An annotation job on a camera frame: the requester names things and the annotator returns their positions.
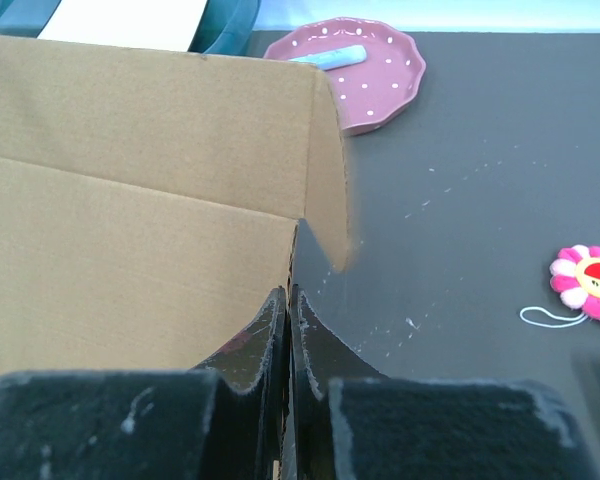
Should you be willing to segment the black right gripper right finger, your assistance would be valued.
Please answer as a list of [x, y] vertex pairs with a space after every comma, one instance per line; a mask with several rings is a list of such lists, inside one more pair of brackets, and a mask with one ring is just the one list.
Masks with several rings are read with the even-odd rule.
[[594, 479], [560, 396], [532, 381], [405, 380], [362, 360], [289, 303], [296, 472], [301, 479]]

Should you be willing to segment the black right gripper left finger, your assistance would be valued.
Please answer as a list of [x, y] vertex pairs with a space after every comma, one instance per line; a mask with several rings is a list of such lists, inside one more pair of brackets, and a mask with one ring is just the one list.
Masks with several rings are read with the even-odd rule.
[[0, 376], [0, 479], [269, 479], [280, 453], [286, 293], [190, 369]]

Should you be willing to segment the brown cardboard box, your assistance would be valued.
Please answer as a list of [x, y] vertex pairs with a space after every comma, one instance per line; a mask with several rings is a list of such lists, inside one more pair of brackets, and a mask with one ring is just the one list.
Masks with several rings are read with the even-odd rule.
[[300, 222], [352, 255], [329, 77], [0, 35], [0, 375], [184, 369], [286, 286]]

